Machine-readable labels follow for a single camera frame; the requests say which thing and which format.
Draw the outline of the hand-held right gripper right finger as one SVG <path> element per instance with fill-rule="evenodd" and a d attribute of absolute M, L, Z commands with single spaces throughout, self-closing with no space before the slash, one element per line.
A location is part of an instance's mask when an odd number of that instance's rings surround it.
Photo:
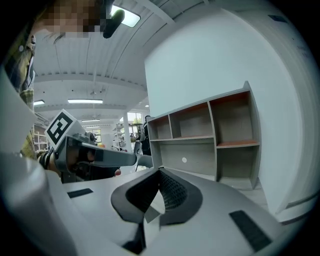
<path fill-rule="evenodd" d="M 253 248 L 229 215 L 235 211 L 244 211 L 271 241 L 283 233 L 283 226 L 268 211 L 238 190 L 186 172 L 171 172 L 201 191 L 202 204 L 187 222 L 161 227 L 149 244 L 149 256 L 251 256 Z"/>

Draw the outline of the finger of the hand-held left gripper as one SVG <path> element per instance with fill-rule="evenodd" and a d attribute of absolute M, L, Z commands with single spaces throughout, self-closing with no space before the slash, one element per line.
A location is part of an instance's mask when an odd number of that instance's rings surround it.
<path fill-rule="evenodd" d="M 141 155 L 137 160 L 137 166 L 152 168 L 153 167 L 152 157 L 150 155 Z"/>

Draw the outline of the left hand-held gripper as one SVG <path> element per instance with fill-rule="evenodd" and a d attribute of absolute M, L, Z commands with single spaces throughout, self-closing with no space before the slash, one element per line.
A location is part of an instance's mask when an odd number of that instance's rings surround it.
<path fill-rule="evenodd" d="M 87 169 L 89 165 L 111 168 L 133 166 L 137 162 L 138 157 L 134 153 L 88 144 L 86 132 L 81 123 L 64 109 L 57 114 L 45 130 L 45 135 L 50 142 L 50 149 L 54 149 L 54 163 L 61 172 L 63 183 L 83 181 L 76 172 Z M 79 156 L 82 159 L 75 166 L 74 172 L 70 172 L 67 167 L 67 150 L 69 148 L 78 148 Z M 88 155 L 94 155 L 94 161 Z"/>

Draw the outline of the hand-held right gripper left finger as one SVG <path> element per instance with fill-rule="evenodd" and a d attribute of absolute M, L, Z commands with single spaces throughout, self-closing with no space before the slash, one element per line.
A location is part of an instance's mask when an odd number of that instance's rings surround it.
<path fill-rule="evenodd" d="M 156 196 L 143 216 L 143 225 L 124 221 L 111 203 L 112 192 L 119 186 L 146 174 L 146 170 L 123 173 L 119 176 L 65 183 L 67 193 L 90 189 L 92 192 L 71 199 L 82 216 L 108 240 L 126 249 L 130 256 L 140 255 L 160 232 L 158 226 L 161 216 L 161 194 Z"/>

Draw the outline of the person's left forearm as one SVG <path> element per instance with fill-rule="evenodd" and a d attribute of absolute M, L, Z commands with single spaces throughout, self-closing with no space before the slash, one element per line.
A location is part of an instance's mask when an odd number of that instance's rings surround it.
<path fill-rule="evenodd" d="M 39 150 L 36 152 L 37 161 L 42 165 L 45 170 L 49 170 L 61 176 L 61 172 L 57 169 L 54 159 L 54 149 L 49 150 Z"/>

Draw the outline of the person's left hand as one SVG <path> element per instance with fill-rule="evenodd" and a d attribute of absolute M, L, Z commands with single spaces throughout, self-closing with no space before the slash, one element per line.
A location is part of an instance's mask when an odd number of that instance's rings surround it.
<path fill-rule="evenodd" d="M 79 156 L 78 148 L 68 148 L 66 152 L 66 164 L 67 168 L 70 172 L 74 172 L 76 165 L 81 162 L 82 159 Z"/>

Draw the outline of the grey shelf unit orange panels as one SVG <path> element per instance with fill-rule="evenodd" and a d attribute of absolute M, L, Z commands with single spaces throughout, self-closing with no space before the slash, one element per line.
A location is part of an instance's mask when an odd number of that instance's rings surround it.
<path fill-rule="evenodd" d="M 255 187 L 261 162 L 261 125 L 248 81 L 240 89 L 151 117 L 147 126 L 155 167 L 216 182 L 222 177 L 247 178 Z"/>

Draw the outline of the rectangular ceiling light panel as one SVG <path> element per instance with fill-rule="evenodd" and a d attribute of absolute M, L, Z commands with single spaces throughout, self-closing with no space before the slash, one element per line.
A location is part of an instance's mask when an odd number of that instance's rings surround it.
<path fill-rule="evenodd" d="M 133 28 L 136 26 L 136 24 L 140 21 L 141 17 L 138 14 L 135 14 L 134 12 L 131 12 L 125 8 L 113 5 L 111 8 L 111 14 L 114 15 L 117 11 L 122 10 L 124 12 L 124 19 L 121 22 L 123 25 L 126 25 L 130 28 Z"/>

